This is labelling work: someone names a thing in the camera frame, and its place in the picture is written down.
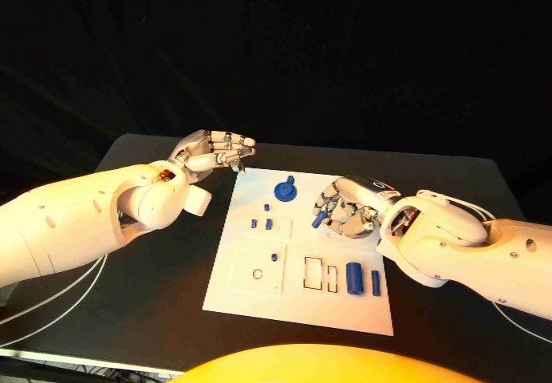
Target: table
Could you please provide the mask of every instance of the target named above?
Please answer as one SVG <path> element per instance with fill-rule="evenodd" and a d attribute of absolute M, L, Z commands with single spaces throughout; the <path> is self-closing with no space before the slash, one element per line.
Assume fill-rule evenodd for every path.
<path fill-rule="evenodd" d="M 177 142 L 173 137 L 122 136 L 98 171 L 165 159 Z M 369 140 L 367 148 L 377 149 Z M 497 217 L 523 219 L 497 165 L 485 159 L 258 144 L 258 155 L 245 163 L 255 168 L 370 176 L 402 195 L 429 189 L 475 203 Z M 203 311 L 235 178 L 229 169 L 219 169 L 199 183 L 213 193 L 204 216 L 183 212 L 170 227 L 111 254 L 80 305 L 10 349 L 186 371 L 236 351 L 308 342 L 397 353 L 487 381 L 549 378 L 552 345 L 517 330 L 468 288 L 455 282 L 439 289 L 423 287 L 387 260 L 393 337 Z M 8 311 L 40 302 L 88 267 L 24 281 Z M 0 342 L 43 326 L 66 310 L 92 277 L 93 273 L 50 304 L 10 322 Z M 550 330 L 547 321 L 517 315 Z"/>

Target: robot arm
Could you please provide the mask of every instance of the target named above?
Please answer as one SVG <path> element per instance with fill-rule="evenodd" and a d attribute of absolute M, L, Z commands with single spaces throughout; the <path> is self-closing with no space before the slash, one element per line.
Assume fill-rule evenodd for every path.
<path fill-rule="evenodd" d="M 213 168 L 243 173 L 240 158 L 255 153 L 253 144 L 236 134 L 200 130 L 165 161 L 47 184 L 7 202 L 0 207 L 0 287 L 89 263 L 164 228 L 181 210 L 203 215 L 210 194 L 191 184 Z"/>
<path fill-rule="evenodd" d="M 344 177 L 321 193 L 314 214 L 350 238 L 370 235 L 377 223 L 377 253 L 425 286 L 454 280 L 490 301 L 552 319 L 552 227 L 494 219 L 431 191 L 399 195 L 376 180 Z M 451 201 L 491 220 L 480 222 Z M 348 216 L 344 223 L 331 220 L 335 206 Z"/>

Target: blue object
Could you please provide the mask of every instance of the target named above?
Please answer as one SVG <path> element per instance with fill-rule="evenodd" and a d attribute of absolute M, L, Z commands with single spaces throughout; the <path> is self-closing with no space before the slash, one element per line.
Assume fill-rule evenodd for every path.
<path fill-rule="evenodd" d="M 321 211 L 314 218 L 312 227 L 317 229 L 321 221 L 327 218 L 327 211 Z"/>
<path fill-rule="evenodd" d="M 382 294 L 379 291 L 379 271 L 371 270 L 371 295 L 377 297 Z"/>
<path fill-rule="evenodd" d="M 286 178 L 285 182 L 281 182 L 273 188 L 273 196 L 282 202 L 289 202 L 297 196 L 297 188 L 292 183 L 295 179 L 292 176 Z"/>
<path fill-rule="evenodd" d="M 364 286 L 361 283 L 361 267 L 360 263 L 347 263 L 347 293 L 353 295 L 364 294 Z"/>

